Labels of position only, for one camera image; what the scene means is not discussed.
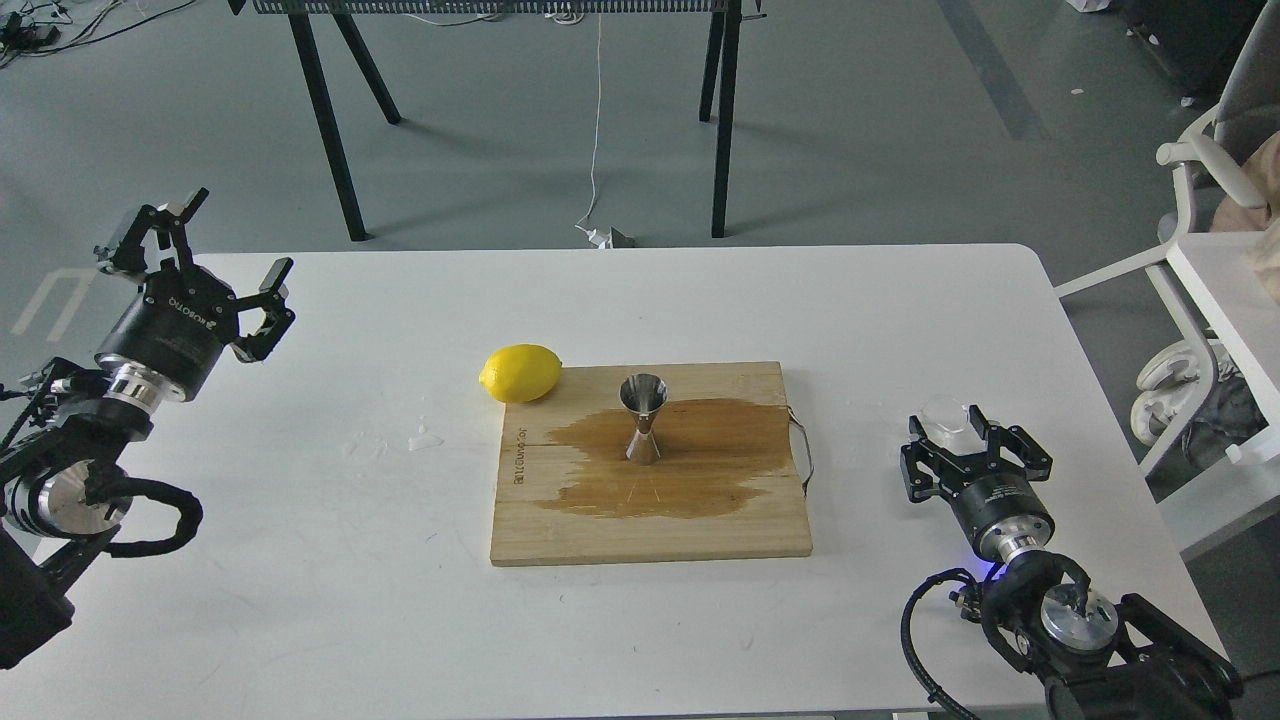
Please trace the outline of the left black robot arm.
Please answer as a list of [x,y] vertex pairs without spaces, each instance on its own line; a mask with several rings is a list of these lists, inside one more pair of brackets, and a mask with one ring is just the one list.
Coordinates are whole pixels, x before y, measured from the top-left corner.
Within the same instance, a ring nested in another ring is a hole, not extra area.
[[201,502],[168,483],[119,466],[127,445],[146,439],[165,401],[193,400],[224,348],[262,361],[294,322],[278,259],[246,297],[198,265],[186,236],[209,191],[179,209],[143,205],[99,268],[138,292],[83,368],[51,359],[24,378],[19,424],[33,432],[3,439],[1,664],[23,659],[67,629],[69,588],[102,553],[150,557],[188,544],[204,520]]

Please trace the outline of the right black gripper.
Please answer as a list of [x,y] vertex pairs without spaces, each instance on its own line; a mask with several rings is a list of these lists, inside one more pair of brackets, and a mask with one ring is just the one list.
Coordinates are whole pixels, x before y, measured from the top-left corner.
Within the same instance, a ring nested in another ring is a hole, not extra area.
[[911,441],[900,448],[908,501],[945,498],[979,559],[1010,562],[1053,536],[1053,520],[1030,487],[1048,479],[1052,459],[1021,427],[988,420],[977,404],[966,414],[986,450],[961,457],[931,439],[919,416],[908,419]]

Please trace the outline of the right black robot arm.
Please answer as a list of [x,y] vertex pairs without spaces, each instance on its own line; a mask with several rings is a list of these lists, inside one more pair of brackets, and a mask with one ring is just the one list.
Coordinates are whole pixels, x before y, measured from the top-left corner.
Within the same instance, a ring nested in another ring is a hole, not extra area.
[[1230,719],[1244,691],[1239,671],[1221,655],[1137,593],[1110,602],[1073,559],[1047,547],[1055,524],[1033,491],[1051,456],[1020,427],[966,410],[984,441],[975,454],[936,443],[918,416],[900,466],[908,498],[945,500],[986,577],[952,568],[928,577],[909,596],[900,644],[931,702],[960,719],[973,711],[927,671],[913,643],[913,614],[932,588],[951,593],[960,616],[980,625],[989,646],[1016,671],[1044,688],[1053,719]]

